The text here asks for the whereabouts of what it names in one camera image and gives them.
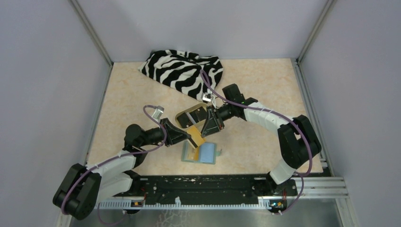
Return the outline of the beige oval tray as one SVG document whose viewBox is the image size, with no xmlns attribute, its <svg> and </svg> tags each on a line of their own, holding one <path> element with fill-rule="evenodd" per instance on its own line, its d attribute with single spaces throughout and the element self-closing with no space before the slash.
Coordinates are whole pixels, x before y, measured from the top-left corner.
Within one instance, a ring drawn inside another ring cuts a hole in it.
<svg viewBox="0 0 401 227">
<path fill-rule="evenodd" d="M 198 108 L 204 108 L 205 110 L 207 110 L 207 105 L 205 103 L 196 104 L 190 108 L 187 108 L 187 109 L 179 112 L 175 116 L 175 122 L 177 123 L 179 128 L 188 129 L 191 126 L 199 127 L 204 124 L 205 120 L 196 123 L 190 116 L 190 112 L 192 112 Z"/>
</svg>

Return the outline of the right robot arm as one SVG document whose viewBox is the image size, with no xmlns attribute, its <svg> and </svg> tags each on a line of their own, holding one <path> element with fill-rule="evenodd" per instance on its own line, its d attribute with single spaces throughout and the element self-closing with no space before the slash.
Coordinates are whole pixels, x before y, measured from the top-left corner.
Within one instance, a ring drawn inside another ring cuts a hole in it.
<svg viewBox="0 0 401 227">
<path fill-rule="evenodd" d="M 300 115 L 288 117 L 268 109 L 255 98 L 246 99 L 237 84 L 223 88 L 226 102 L 221 107 L 208 106 L 201 130 L 202 137 L 220 132 L 224 121 L 238 117 L 274 133 L 279 139 L 281 160 L 267 174 L 266 188 L 272 195 L 280 194 L 285 183 L 304 163 L 310 163 L 322 146 L 310 120 Z"/>
</svg>

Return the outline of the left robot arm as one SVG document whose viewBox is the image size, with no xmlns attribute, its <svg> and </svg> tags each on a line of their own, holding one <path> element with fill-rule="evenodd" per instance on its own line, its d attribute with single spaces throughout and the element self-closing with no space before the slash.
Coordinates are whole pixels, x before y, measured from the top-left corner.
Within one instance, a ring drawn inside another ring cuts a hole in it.
<svg viewBox="0 0 401 227">
<path fill-rule="evenodd" d="M 154 145 L 158 149 L 185 140 L 193 142 L 192 135 L 172 125 L 167 118 L 161 119 L 157 127 L 150 130 L 131 124 L 125 131 L 124 147 L 116 156 L 91 167 L 71 166 L 52 202 L 63 214 L 82 220 L 105 199 L 122 192 L 135 196 L 140 193 L 142 183 L 132 178 L 131 173 L 148 154 L 142 147 Z"/>
</svg>

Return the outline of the green card holder wallet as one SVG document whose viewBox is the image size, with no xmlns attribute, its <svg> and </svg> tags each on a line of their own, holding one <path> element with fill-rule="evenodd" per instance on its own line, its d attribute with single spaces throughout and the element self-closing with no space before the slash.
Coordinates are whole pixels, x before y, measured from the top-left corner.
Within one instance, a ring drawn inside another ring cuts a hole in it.
<svg viewBox="0 0 401 227">
<path fill-rule="evenodd" d="M 189 142 L 185 141 L 183 144 L 181 161 L 188 163 L 196 163 L 196 164 L 214 165 L 216 163 L 217 157 L 219 157 L 222 153 L 222 149 L 219 148 L 216 143 L 205 142 L 204 144 L 199 146 L 199 148 L 200 148 L 199 160 L 198 161 L 187 160 L 187 152 L 194 148 L 189 144 Z"/>
</svg>

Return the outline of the yellow VIP card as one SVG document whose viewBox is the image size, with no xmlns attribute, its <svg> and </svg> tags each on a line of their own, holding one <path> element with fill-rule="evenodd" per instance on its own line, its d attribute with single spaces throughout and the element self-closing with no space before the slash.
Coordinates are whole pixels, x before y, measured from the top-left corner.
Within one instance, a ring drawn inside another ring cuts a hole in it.
<svg viewBox="0 0 401 227">
<path fill-rule="evenodd" d="M 187 160 L 198 161 L 199 160 L 200 148 L 191 149 L 187 152 Z"/>
</svg>

